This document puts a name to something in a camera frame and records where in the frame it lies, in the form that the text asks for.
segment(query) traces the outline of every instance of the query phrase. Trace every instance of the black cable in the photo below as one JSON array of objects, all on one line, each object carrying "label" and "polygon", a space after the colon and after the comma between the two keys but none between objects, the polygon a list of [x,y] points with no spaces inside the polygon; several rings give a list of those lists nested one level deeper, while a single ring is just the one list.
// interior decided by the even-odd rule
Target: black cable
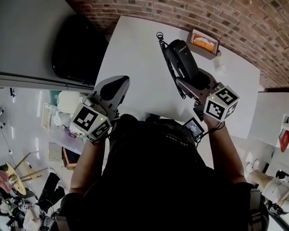
[{"label": "black cable", "polygon": [[183,93],[183,90],[182,90],[182,89],[177,85],[177,83],[176,83],[176,75],[175,75],[175,72],[174,72],[174,70],[173,70],[172,64],[171,64],[171,62],[170,62],[170,59],[169,59],[169,57],[168,57],[168,54],[167,54],[166,48],[165,48],[165,45],[168,46],[168,44],[165,43],[164,40],[163,40],[163,33],[162,33],[162,32],[156,33],[156,37],[157,37],[158,40],[159,40],[159,44],[160,44],[160,48],[162,49],[163,57],[164,57],[164,59],[165,59],[165,62],[167,63],[168,69],[169,69],[170,74],[171,74],[171,76],[172,76],[172,78],[173,78],[173,80],[174,80],[174,83],[175,83],[175,85],[176,85],[176,88],[177,88],[177,90],[178,90],[178,93],[179,93],[179,95],[182,97],[182,99],[185,99],[185,98],[186,98],[186,95]]},{"label": "black cable", "polygon": [[205,135],[207,135],[207,134],[209,134],[209,133],[212,133],[212,132],[215,132],[215,131],[217,131],[217,130],[220,130],[220,129],[222,129],[222,128],[226,125],[226,123],[223,122],[223,125],[222,125],[222,127],[220,128],[220,125],[221,125],[221,124],[222,124],[222,122],[219,123],[219,125],[218,125],[217,127],[212,128],[211,130],[209,130],[209,131],[207,131],[206,133],[204,133],[204,134],[199,138],[199,141],[197,141],[196,149],[198,148],[199,143],[201,142],[202,138],[203,138]]}]

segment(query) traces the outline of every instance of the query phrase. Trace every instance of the hand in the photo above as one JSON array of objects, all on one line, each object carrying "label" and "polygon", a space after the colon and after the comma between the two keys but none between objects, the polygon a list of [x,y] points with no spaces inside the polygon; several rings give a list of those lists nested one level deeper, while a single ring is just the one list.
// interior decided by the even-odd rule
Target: hand
[{"label": "hand", "polygon": [[208,130],[216,128],[219,125],[219,121],[206,114],[204,114],[204,122],[206,123]]}]

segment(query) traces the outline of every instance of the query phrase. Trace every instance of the person's right arm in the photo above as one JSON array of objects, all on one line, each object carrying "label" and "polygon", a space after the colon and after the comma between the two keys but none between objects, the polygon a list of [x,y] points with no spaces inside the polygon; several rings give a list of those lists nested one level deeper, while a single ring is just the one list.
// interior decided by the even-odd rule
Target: person's right arm
[{"label": "person's right arm", "polygon": [[[208,116],[204,116],[204,121],[208,130],[218,126],[218,122]],[[246,182],[244,168],[227,128],[223,124],[220,127],[209,133],[214,170],[232,183]]]}]

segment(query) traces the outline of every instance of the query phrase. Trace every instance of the person's left arm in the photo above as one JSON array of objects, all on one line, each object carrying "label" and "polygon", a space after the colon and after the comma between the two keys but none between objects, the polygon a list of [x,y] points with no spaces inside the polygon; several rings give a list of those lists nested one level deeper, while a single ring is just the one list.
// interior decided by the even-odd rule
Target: person's left arm
[{"label": "person's left arm", "polygon": [[72,175],[70,193],[85,194],[101,177],[105,153],[105,139],[94,145],[87,141]]}]

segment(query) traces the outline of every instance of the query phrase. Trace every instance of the white desk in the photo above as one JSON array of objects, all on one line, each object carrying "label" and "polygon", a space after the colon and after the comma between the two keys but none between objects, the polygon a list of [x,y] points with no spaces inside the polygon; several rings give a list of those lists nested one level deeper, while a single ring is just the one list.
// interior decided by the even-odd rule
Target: white desk
[{"label": "white desk", "polygon": [[[193,116],[194,101],[179,96],[164,61],[157,32],[163,32],[167,43],[186,40],[188,32],[144,19],[121,16],[104,56],[97,83],[117,75],[130,77],[124,106],[186,122]],[[219,47],[220,64],[227,73],[218,75],[213,61],[193,53],[199,68],[211,73],[217,81],[229,85],[241,98],[226,125],[231,135],[247,138],[254,114],[260,70],[233,52]]]}]

